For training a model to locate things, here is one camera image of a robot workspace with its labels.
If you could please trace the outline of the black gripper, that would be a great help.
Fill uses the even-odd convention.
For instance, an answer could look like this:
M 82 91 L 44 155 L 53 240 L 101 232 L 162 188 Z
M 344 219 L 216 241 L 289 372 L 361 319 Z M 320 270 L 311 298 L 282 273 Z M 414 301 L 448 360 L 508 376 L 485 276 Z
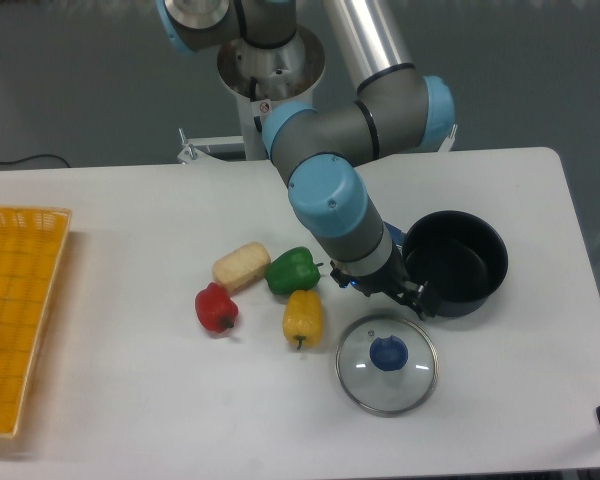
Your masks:
M 420 319 L 434 318 L 442 304 L 442 298 L 435 286 L 426 281 L 416 288 L 406 271 L 400 249 L 391 245 L 388 256 L 379 263 L 379 268 L 364 275 L 355 275 L 331 261 L 331 277 L 341 288 L 351 286 L 366 297 L 383 293 L 399 305 L 412 310 Z

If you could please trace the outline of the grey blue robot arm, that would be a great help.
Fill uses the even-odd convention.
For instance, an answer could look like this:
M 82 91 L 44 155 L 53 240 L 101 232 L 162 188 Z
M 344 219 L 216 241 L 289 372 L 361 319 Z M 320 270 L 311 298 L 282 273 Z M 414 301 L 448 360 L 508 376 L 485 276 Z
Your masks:
M 410 278 L 357 169 L 440 146 L 454 133 L 452 94 L 441 78 L 417 71 L 387 2 L 328 1 L 324 9 L 356 98 L 320 112 L 311 94 L 325 53 L 299 24 L 294 2 L 157 3 L 176 48 L 218 49 L 219 73 L 240 106 L 246 155 L 276 168 L 296 217 L 329 256 L 335 281 L 432 317 L 439 295 Z

